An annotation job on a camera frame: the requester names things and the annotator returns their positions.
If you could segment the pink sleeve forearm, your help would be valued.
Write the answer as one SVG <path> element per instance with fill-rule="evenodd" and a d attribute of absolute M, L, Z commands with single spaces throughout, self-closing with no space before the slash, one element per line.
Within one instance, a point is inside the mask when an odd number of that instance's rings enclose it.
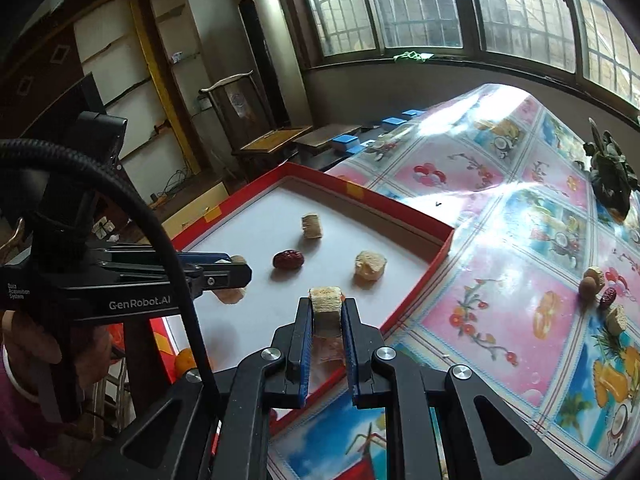
<path fill-rule="evenodd" d="M 69 479 L 70 474 L 40 455 L 50 427 L 40 405 L 15 380 L 1 350 L 1 478 Z"/>

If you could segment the person's left hand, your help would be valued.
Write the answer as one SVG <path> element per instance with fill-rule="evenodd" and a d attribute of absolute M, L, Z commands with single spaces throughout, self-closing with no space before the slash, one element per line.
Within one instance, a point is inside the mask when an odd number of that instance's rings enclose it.
<path fill-rule="evenodd" d="M 38 394 L 34 377 L 36 364 L 58 364 L 63 357 L 58 342 L 30 318 L 14 311 L 2 313 L 2 336 L 11 374 L 29 394 Z M 80 328 L 74 333 L 79 349 L 75 368 L 81 388 L 102 380 L 111 366 L 112 336 L 106 326 Z"/>

